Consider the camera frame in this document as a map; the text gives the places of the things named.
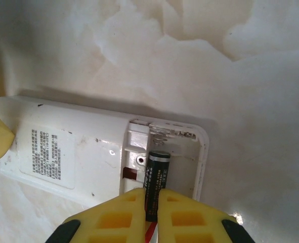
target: red wire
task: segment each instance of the red wire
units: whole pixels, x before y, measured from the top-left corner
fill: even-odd
[[[156,225],[157,225],[157,222],[152,222],[149,225],[149,228],[147,229],[147,232],[145,234],[145,243],[149,243],[150,242],[151,237],[153,237]]]

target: battery compartment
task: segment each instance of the battery compartment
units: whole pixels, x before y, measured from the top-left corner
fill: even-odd
[[[160,150],[171,154],[166,187],[199,200],[207,150],[206,133],[202,135],[199,129],[183,124],[132,121],[124,149],[123,191],[143,187],[148,152]],[[134,175],[130,177],[126,170]]]

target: spring contact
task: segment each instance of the spring contact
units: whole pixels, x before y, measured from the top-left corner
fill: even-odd
[[[161,134],[155,134],[153,136],[153,143],[156,144],[156,145],[164,145],[165,142],[167,141],[167,139],[165,138],[164,135],[161,135]]]

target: white plastic casing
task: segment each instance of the white plastic casing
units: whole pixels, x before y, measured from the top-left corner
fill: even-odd
[[[92,207],[142,187],[148,151],[160,149],[172,155],[167,188],[200,199],[208,137],[196,125],[22,96],[0,98],[0,119],[16,134],[0,159],[8,177]]]

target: black battery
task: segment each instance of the black battery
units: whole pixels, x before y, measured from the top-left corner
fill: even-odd
[[[159,191],[166,187],[170,154],[150,151],[147,160],[144,188],[146,221],[157,222]]]

